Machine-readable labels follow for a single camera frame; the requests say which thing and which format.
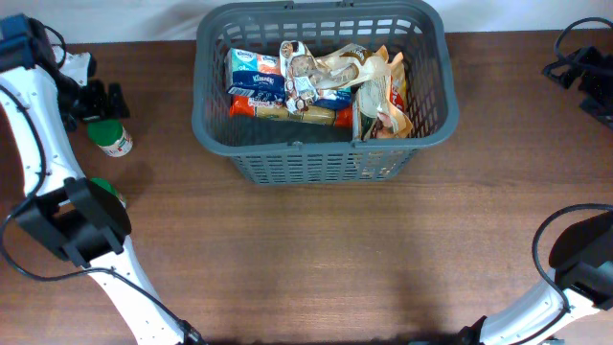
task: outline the small container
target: small container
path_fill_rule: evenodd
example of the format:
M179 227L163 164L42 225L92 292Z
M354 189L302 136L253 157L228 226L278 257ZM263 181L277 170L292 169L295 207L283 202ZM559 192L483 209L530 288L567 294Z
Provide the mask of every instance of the small container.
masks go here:
M132 137L117 120L91 123L87 125L87 135L111 157L121 157L132 150Z
M111 184L108 183L107 180L105 180L103 178L99 178L99 177L94 177L94 178L90 178L90 181L96 183L97 185L99 185L100 187L105 189L107 192L109 192L112 195L114 195L116 198L119 199L119 202L121 202L122 205L124 205L124 208L126 207L127 204L125 203L124 195L122 195L121 193L117 192L117 190L113 186L111 186Z

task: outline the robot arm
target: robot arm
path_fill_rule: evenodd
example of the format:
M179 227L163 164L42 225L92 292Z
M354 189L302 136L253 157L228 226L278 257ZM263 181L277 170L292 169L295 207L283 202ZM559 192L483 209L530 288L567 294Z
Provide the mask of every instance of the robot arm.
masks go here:
M100 111L106 99L95 97L100 96L99 83L94 84L98 89L87 86L94 63L91 56L66 54L58 68L54 62L63 54L62 49L51 47L39 22L23 15L0 22L0 85L27 109L47 167L35 202L16 220L60 259L83 268L111 269L159 300L136 258L125 209L113 195L84 178L71 150L65 129L71 120L99 120L109 111L94 111ZM0 92L0 104L19 149L24 194L28 195L41 178L42 155L13 99ZM59 206L69 202L75 210L59 215ZM186 327L189 324L177 323L121 280L102 273L91 277L108 294L138 344L195 344L201 340L195 330Z
M552 249L552 269L547 276L566 296L568 311L559 292L542 280L507 309L464 327L453 345L537 345L571 322L613 308L612 206L571 206L548 220L581 209L609 212L570 226ZM541 234L544 226L539 228Z

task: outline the food package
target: food package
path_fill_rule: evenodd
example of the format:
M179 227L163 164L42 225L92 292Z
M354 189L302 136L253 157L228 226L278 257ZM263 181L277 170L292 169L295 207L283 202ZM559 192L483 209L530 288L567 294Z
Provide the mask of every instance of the food package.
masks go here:
M406 77L402 53L389 67L391 76L368 80L360 86L353 103L354 139L406 138L413 124L405 113Z
M385 46L372 53L349 44L325 57L315 58L300 41L284 41L279 52L285 77L285 103L295 113L310 105L344 108L351 105L351 93L341 95L352 85L380 76L389 76Z
M269 120L297 121L334 127L352 127L352 108L330 110L310 106L307 111L290 113L282 103L263 102L242 96L235 96L230 107L230 116L245 115Z
M278 57L232 48L225 63L227 93L259 101L285 100L284 77Z

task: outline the chip bag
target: chip bag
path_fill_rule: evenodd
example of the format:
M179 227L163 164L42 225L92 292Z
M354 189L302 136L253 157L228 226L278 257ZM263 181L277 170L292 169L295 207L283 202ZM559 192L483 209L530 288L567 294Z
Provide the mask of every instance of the chip bag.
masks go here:
M391 76L368 80L358 89L353 105L358 122L353 129L355 139L406 138L413 129L404 112L407 98L402 60L402 53L398 53L389 65Z

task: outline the gray plastic basket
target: gray plastic basket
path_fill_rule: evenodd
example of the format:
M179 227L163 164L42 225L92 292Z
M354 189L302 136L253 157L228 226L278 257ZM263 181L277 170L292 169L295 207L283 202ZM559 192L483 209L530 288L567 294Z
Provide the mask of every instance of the gray plastic basket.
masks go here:
M352 141L350 131L228 116L224 57L231 48L277 56L284 40L302 40L315 55L351 42L382 44L405 56L408 139ZM447 139L458 123L443 23L419 0L230 4L211 11L197 32L193 132L208 150L231 157L261 184L377 181L397 175L419 149Z

